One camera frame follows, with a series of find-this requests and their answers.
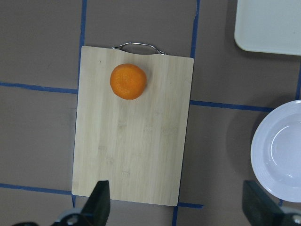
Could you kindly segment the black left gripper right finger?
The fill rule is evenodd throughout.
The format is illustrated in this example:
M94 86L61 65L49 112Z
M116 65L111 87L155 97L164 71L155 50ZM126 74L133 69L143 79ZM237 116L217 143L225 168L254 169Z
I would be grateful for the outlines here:
M243 182L242 210L252 226L279 226L284 212L255 181Z

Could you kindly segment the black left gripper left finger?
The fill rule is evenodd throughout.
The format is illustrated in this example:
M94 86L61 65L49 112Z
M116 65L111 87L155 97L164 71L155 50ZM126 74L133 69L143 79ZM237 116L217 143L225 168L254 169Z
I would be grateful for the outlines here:
M105 226L111 208L109 181L98 181L81 210L83 226Z

